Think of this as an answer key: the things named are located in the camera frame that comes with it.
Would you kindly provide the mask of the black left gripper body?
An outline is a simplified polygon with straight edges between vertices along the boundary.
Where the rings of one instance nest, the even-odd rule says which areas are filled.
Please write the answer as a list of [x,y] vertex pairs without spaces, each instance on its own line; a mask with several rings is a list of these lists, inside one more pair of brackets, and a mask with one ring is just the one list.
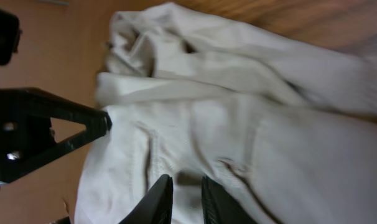
[[29,174],[21,165],[55,145],[50,118],[29,114],[24,94],[0,90],[0,186]]

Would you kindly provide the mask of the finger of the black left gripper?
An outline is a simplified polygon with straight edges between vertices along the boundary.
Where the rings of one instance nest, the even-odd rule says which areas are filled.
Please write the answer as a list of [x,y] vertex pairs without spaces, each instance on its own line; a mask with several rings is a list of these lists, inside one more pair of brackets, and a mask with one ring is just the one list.
[[[29,114],[43,118],[59,119],[83,125],[83,131],[70,136],[63,141],[55,140],[54,147],[45,150],[21,165],[23,168],[30,169],[31,172],[61,158],[64,155],[103,137],[111,130],[112,122],[108,113],[96,110],[38,88],[23,89],[2,89],[25,91],[24,98],[31,99],[28,105],[32,108]],[[52,136],[55,139],[55,131],[51,127]]]

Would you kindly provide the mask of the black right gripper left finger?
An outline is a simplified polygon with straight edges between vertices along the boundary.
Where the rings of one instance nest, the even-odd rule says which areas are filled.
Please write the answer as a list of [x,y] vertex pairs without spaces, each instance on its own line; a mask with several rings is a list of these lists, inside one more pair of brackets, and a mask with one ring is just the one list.
[[119,224],[171,224],[172,205],[172,177],[163,174]]

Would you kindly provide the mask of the beige khaki shorts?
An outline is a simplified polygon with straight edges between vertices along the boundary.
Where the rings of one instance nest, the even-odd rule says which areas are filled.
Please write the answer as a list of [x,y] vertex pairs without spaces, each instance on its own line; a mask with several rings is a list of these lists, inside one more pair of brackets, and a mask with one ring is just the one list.
[[348,55],[174,3],[113,15],[76,223],[118,223],[162,174],[173,223],[208,176],[258,223],[377,223],[377,44]]

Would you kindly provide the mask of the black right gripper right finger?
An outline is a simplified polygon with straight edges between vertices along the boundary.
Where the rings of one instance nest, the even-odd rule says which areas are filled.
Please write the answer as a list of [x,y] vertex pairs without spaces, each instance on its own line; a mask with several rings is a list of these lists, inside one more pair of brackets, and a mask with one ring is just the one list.
[[256,224],[241,205],[217,182],[202,178],[204,224]]

